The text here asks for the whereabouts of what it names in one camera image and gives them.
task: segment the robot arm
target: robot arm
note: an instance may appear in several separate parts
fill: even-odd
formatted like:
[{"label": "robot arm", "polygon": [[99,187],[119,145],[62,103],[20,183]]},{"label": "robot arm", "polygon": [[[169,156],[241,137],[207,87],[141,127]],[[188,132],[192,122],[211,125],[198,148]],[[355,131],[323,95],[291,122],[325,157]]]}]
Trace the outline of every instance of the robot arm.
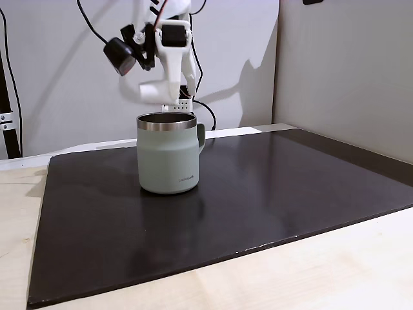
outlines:
[{"label": "robot arm", "polygon": [[[123,41],[115,37],[104,48],[106,56],[121,76],[136,61],[143,69],[150,70],[155,67],[154,56],[161,60],[164,78],[139,85],[143,103],[161,105],[163,110],[176,110],[177,107],[179,110],[179,105],[185,101],[185,112],[192,111],[196,69],[190,48],[190,5],[190,0],[141,0],[141,8],[147,7],[148,10],[145,28],[135,33],[134,26],[128,25],[121,29]],[[181,86],[181,72],[187,85]]]}]

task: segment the perforated bracket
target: perforated bracket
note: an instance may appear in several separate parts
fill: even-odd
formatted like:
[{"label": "perforated bracket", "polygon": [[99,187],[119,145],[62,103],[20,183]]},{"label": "perforated bracket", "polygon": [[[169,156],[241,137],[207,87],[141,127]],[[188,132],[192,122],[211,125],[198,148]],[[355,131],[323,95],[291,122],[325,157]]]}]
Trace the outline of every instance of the perforated bracket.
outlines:
[{"label": "perforated bracket", "polygon": [[15,129],[14,113],[0,113],[0,131]]},{"label": "perforated bracket", "polygon": [[191,113],[192,112],[192,98],[188,98],[188,99],[179,98],[177,105],[162,105],[162,112]]}]

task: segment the stainless steel mug rim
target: stainless steel mug rim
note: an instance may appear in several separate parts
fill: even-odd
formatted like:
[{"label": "stainless steel mug rim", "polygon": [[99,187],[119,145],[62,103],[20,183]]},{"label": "stainless steel mug rim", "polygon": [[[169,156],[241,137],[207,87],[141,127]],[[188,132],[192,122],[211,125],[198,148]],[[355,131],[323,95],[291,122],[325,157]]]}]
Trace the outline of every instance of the stainless steel mug rim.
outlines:
[{"label": "stainless steel mug rim", "polygon": [[137,117],[137,127],[148,131],[175,131],[193,128],[196,116],[182,112],[158,112]]}]

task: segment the white panel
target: white panel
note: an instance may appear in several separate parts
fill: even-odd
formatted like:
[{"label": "white panel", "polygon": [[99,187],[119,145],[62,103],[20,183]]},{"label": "white panel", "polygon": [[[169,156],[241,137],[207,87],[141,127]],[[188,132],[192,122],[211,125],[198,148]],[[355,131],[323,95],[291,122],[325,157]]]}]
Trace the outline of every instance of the white panel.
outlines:
[{"label": "white panel", "polygon": [[[194,10],[203,0],[193,0]],[[136,22],[137,0],[82,0],[106,39]],[[103,44],[87,28],[76,0],[1,0],[8,18],[10,58],[23,108],[25,155],[83,143],[136,137],[136,116],[161,109],[139,103],[136,86],[162,76],[136,65],[119,77]],[[204,70],[197,99],[217,128],[271,122],[278,0],[208,0],[194,16],[194,42]],[[0,36],[3,51],[3,36]],[[12,84],[10,98],[15,110]],[[212,118],[195,106],[210,128]],[[6,158],[0,139],[0,158]]]},{"label": "white panel", "polygon": [[413,1],[281,2],[276,122],[413,162]]}]

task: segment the mug handle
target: mug handle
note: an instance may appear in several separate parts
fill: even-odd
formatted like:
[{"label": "mug handle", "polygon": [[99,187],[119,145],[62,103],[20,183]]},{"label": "mug handle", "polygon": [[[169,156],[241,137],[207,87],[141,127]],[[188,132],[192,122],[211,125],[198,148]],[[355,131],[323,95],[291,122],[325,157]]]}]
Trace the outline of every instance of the mug handle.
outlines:
[{"label": "mug handle", "polygon": [[198,136],[199,152],[200,154],[205,146],[205,126],[202,123],[196,124],[196,135]]}]

